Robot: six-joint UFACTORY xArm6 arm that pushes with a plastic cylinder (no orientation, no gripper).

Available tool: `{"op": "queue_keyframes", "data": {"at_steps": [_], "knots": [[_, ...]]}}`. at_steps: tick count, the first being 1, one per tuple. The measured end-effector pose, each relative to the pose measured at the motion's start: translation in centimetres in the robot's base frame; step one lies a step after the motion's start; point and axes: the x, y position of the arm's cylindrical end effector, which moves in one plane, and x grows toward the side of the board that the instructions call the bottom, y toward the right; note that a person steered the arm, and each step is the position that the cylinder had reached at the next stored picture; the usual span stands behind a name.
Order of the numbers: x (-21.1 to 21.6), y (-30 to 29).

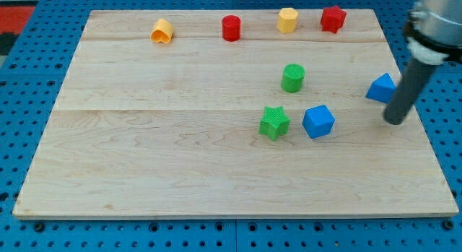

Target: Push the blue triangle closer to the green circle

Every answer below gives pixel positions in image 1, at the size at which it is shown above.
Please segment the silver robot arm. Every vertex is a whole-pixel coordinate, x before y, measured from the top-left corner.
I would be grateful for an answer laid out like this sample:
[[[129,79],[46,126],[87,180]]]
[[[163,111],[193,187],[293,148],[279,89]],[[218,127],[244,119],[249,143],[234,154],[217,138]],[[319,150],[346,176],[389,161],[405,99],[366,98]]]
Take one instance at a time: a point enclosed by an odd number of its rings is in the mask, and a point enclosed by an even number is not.
[[[417,0],[404,27],[411,55],[438,66],[461,62],[461,0]]]

